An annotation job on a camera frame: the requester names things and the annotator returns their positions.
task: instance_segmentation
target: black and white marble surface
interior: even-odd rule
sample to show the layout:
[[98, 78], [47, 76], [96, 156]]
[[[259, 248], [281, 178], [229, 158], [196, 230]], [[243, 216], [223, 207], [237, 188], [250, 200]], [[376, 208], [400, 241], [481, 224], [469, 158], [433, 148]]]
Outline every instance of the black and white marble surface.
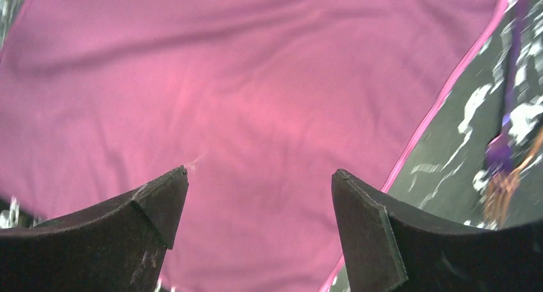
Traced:
[[[509, 8], [465, 69], [397, 176], [388, 194], [431, 214], [483, 228], [481, 197], [488, 178], [487, 144], [499, 132], [503, 83], [511, 43]], [[509, 132], [520, 162], [543, 118], [543, 0], [532, 0], [515, 77], [515, 109]], [[543, 217], [543, 153], [521, 175], [506, 226]], [[350, 292], [343, 268], [330, 292]]]

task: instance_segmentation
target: purple handle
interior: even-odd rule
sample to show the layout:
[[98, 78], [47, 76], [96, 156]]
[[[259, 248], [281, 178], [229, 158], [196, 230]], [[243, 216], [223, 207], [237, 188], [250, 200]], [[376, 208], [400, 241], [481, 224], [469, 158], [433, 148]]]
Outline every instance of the purple handle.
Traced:
[[514, 108], [514, 88], [517, 74], [517, 61], [521, 54], [521, 36], [524, 29], [524, 18], [528, 15], [530, 0], [518, 0], [515, 5], [513, 19], [511, 49], [509, 51], [509, 69], [505, 85], [504, 110], [501, 122], [501, 133], [507, 134], [511, 129], [511, 112]]

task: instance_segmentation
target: fork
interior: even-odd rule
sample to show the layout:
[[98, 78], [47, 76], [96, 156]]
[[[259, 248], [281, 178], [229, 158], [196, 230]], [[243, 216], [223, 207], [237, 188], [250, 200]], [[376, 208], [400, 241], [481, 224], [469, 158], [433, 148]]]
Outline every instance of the fork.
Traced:
[[507, 80], [503, 103], [501, 130], [487, 146], [485, 164], [490, 174], [490, 182], [485, 192], [484, 219], [489, 225], [502, 227], [507, 215], [510, 197], [519, 185], [519, 170], [514, 169], [513, 150], [510, 144], [511, 112], [514, 108], [515, 75], [517, 60], [521, 52], [521, 35], [524, 18], [527, 16], [529, 0], [518, 0], [512, 26], [512, 42], [509, 51]]

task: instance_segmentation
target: pink cloth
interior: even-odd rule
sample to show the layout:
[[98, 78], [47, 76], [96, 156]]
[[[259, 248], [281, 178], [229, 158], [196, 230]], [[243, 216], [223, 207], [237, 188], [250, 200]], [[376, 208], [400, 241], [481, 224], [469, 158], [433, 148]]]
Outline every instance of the pink cloth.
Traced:
[[0, 63], [0, 194], [48, 218], [178, 165], [163, 283], [315, 292], [330, 176], [381, 188], [498, 0], [27, 0]]

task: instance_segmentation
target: purple fork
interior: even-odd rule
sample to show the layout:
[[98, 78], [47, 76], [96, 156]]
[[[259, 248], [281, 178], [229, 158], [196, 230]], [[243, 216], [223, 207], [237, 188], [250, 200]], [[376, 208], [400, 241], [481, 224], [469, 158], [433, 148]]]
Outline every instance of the purple fork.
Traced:
[[485, 195], [485, 221], [496, 223], [500, 227], [505, 222], [510, 197], [519, 184], [518, 170], [514, 170], [509, 130], [511, 129], [511, 111], [514, 108], [517, 60], [521, 52], [521, 35], [524, 28], [524, 18], [528, 14], [528, 5], [529, 0], [518, 0], [515, 5], [501, 130], [497, 137], [488, 144], [485, 153], [485, 164], [490, 174], [489, 188]]

